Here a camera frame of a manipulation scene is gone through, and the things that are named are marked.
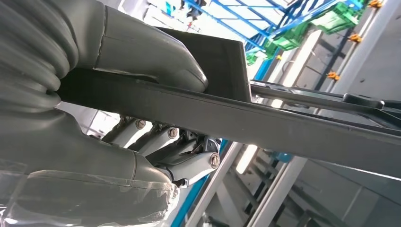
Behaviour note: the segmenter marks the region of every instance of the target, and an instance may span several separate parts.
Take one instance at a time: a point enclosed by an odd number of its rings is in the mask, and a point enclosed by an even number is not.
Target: transparent plastic sheet
[[[1,227],[155,226],[179,199],[172,183],[48,170],[12,173],[0,172]]]

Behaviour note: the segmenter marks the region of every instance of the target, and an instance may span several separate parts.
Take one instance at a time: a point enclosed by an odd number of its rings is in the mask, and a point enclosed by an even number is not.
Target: bolt head
[[[168,137],[170,139],[174,139],[178,134],[178,130],[176,128],[171,128],[168,130]]]
[[[137,120],[137,122],[135,122],[135,126],[137,126],[138,129],[143,129],[146,125],[146,121],[144,120]]]
[[[220,156],[215,153],[210,157],[210,167],[216,169],[220,165]]]

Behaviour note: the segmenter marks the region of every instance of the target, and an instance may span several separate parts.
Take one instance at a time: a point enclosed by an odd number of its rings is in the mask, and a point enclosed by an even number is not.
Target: green container
[[[274,58],[274,54],[276,53],[276,50],[279,48],[277,45],[275,45],[272,41],[266,39],[264,43],[262,44],[262,47],[265,49],[265,54],[266,54],[266,60]]]
[[[246,55],[246,64],[253,65],[253,64],[255,64],[257,59],[258,59],[258,57],[256,56],[256,52],[248,53]]]
[[[351,27],[359,23],[363,10],[354,11],[345,3],[339,2],[330,9],[311,21],[324,33],[330,35]]]
[[[289,51],[299,47],[308,31],[309,23],[304,22],[284,34],[274,38],[273,43],[284,51]]]

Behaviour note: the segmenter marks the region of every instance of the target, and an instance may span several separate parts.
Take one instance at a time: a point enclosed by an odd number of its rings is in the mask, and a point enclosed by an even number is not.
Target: orange clamp
[[[340,76],[337,75],[336,72],[331,71],[331,72],[329,72],[329,74],[327,74],[327,78],[330,78],[330,79],[333,79],[333,80],[337,81],[337,80],[340,79]]]
[[[383,3],[379,0],[372,0],[367,6],[371,8],[380,8],[383,6]]]
[[[360,37],[358,34],[353,34],[353,35],[349,36],[348,39],[355,43],[360,43],[362,41],[362,37]]]

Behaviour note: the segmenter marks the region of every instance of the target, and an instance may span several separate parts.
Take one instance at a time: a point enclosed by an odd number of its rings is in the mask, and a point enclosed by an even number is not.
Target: gray robotic arm
[[[171,180],[137,152],[82,134],[71,115],[54,109],[60,103],[54,91],[60,87],[60,79],[78,67],[147,77],[202,92],[207,79],[185,46],[94,0],[2,0],[0,28],[0,159],[26,166],[21,172],[23,183],[15,185],[15,189],[24,185],[13,194],[18,195],[13,200],[17,205],[14,209],[11,201],[1,201],[7,207],[1,211],[0,220],[18,217],[18,210],[79,219],[79,226],[85,227],[102,223],[135,225],[149,221],[143,217],[155,214],[159,216],[151,221],[164,218],[170,201],[159,192],[140,200],[146,204],[122,203],[116,210],[88,205],[99,209],[85,211],[76,206],[80,203],[70,206],[75,195],[68,193],[71,188],[49,181],[49,177],[71,173],[74,177],[68,180],[75,183],[82,181],[76,174],[85,176],[84,182],[98,176],[119,179],[101,198],[118,196],[117,201],[124,201],[127,194],[123,192],[144,187],[138,182],[163,185],[171,184]],[[59,174],[42,175],[43,171]],[[121,179],[128,184],[121,184]],[[81,202],[100,199],[99,194],[87,189],[87,184],[76,184],[73,191],[82,193],[77,196]],[[100,214],[102,217],[96,219],[95,215]],[[32,223],[44,226],[37,220]]]

